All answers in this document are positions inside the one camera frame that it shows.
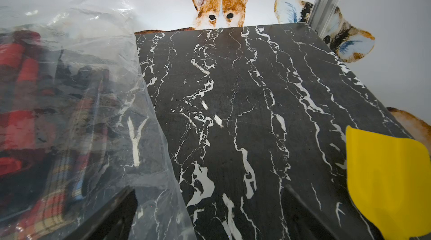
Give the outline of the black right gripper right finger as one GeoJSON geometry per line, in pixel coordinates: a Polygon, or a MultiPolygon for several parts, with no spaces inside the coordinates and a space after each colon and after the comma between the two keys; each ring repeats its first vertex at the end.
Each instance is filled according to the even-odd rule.
{"type": "Polygon", "coordinates": [[[319,217],[287,185],[284,187],[284,214],[291,240],[339,240],[330,222],[319,217]]]}

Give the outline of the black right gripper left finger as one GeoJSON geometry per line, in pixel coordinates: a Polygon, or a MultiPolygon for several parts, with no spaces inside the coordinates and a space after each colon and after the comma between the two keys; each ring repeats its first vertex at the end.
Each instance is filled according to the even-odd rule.
{"type": "Polygon", "coordinates": [[[137,208],[135,189],[125,187],[66,239],[127,240],[137,208]]]}

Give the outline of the clear plastic vacuum bag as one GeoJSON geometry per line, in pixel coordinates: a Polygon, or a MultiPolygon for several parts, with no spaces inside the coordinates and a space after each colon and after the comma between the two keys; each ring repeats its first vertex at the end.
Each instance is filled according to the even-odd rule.
{"type": "Polygon", "coordinates": [[[196,238],[127,0],[1,8],[1,238],[196,238]]]}

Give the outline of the red black plaid shirt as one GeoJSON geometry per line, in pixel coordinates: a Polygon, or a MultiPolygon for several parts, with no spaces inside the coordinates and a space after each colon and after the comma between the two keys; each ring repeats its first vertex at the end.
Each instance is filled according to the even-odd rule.
{"type": "Polygon", "coordinates": [[[1,238],[38,240],[94,197],[110,71],[73,66],[28,30],[1,33],[1,238]]]}

